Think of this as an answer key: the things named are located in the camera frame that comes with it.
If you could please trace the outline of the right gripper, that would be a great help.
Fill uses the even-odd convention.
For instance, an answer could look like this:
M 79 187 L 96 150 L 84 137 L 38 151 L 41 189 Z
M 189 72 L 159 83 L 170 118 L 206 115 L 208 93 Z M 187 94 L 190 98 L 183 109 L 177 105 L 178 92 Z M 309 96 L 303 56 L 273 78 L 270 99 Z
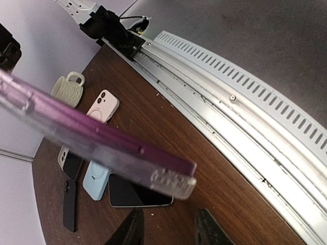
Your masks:
M 11 74 L 22 56 L 20 44 L 13 35 L 0 24 L 0 64 L 1 69 Z

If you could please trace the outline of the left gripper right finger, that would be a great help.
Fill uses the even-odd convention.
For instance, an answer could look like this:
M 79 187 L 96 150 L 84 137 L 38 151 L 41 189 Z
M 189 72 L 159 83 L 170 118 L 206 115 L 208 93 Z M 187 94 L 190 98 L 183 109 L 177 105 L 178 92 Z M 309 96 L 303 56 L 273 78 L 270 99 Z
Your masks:
M 233 245 L 208 209 L 199 208 L 195 217 L 196 245 Z

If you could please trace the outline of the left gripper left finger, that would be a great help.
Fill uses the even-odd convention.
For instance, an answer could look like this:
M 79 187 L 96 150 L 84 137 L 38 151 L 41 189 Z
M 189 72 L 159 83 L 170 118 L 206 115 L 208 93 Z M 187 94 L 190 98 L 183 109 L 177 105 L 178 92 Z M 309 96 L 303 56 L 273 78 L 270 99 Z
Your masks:
M 144 212 L 141 208 L 134 208 L 105 242 L 105 245 L 141 245 L 144 244 L 144 235 Z

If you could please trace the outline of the silver white phone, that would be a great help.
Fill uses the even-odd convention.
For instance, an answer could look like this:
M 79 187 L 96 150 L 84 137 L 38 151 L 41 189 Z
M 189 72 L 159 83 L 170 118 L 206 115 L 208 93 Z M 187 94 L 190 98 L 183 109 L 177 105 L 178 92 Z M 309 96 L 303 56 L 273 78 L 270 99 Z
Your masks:
M 161 207 L 169 206 L 174 198 L 150 190 L 122 178 L 116 173 L 109 175 L 109 201 L 112 207 Z

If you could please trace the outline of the black phone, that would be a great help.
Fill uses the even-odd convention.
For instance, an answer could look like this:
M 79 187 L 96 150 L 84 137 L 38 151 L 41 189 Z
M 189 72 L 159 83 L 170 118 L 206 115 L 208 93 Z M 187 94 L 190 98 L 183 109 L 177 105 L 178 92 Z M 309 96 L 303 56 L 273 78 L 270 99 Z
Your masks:
M 66 180 L 63 200 L 63 225 L 71 232 L 76 232 L 77 186 L 72 180 Z

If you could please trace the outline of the white phone case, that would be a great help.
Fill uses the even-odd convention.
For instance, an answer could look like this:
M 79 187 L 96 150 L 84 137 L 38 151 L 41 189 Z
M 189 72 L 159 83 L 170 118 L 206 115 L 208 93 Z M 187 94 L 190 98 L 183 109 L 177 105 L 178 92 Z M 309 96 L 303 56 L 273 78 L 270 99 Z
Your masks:
M 62 146 L 60 151 L 59 151 L 57 161 L 58 161 L 58 164 L 59 164 L 59 166 L 60 166 L 60 168 L 62 170 L 63 170 L 63 167 L 64 167 L 66 157 L 68 155 L 68 152 L 69 152 L 69 148 L 66 148 L 64 146 Z

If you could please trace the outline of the magenta purple phone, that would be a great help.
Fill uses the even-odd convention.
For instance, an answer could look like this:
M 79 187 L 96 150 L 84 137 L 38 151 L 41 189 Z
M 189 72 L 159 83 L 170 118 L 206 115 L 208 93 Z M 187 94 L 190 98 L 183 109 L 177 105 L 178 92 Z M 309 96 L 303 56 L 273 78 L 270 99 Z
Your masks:
M 136 178 L 155 170 L 193 176 L 196 164 L 103 124 L 34 90 L 30 118 L 50 140 L 88 160 Z

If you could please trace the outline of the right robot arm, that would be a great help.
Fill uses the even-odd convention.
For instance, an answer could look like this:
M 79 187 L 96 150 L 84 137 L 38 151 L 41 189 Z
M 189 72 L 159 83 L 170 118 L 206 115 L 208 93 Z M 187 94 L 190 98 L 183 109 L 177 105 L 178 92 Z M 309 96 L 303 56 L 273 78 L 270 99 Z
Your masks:
M 56 1 L 73 18 L 80 29 L 90 38 L 106 38 L 115 45 L 129 42 L 129 33 L 121 18 L 93 1 Z M 20 44 L 1 25 L 1 69 L 11 72 L 21 58 Z

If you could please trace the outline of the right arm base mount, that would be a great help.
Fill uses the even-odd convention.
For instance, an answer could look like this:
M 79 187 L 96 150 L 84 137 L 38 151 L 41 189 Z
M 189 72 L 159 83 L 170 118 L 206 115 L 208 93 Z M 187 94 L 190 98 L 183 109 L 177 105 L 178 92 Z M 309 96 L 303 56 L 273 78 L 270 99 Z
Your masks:
M 110 44 L 120 54 L 129 60 L 133 60 L 134 56 L 138 54 L 146 41 L 127 31 L 125 34 L 108 34 L 96 41 L 97 44 L 103 46 L 104 44 Z

